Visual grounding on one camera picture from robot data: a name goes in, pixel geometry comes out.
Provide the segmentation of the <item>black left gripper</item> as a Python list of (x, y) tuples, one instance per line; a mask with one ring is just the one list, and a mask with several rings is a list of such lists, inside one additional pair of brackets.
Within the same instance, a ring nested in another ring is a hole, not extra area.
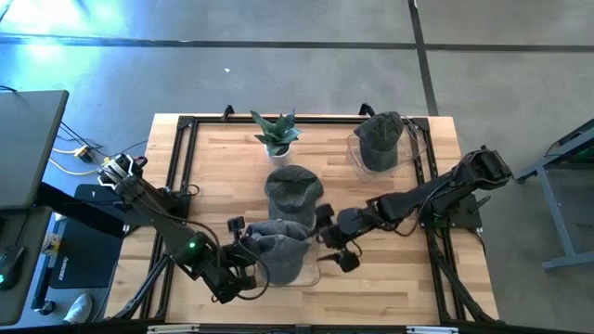
[(250, 250), (243, 244), (245, 241), (245, 237), (242, 235), (244, 227), (243, 216), (227, 221), (227, 229), (233, 235), (233, 242), (223, 247), (224, 264), (229, 269), (234, 269), (241, 290), (251, 290), (257, 287), (257, 282), (255, 275), (248, 273), (248, 267), (255, 265), (255, 257), (250, 255)]

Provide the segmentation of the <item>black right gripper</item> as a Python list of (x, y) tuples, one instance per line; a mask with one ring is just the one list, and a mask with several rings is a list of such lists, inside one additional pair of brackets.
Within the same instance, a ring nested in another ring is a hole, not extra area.
[(366, 218), (364, 211), (357, 208), (344, 209), (338, 213), (336, 222), (332, 221), (335, 212), (330, 204), (322, 204), (316, 208), (316, 238), (327, 248), (335, 250), (318, 258), (319, 261), (333, 261), (340, 266), (344, 273), (355, 270), (359, 265), (359, 253), (347, 248), (349, 242), (355, 240), (371, 229), (371, 220)]

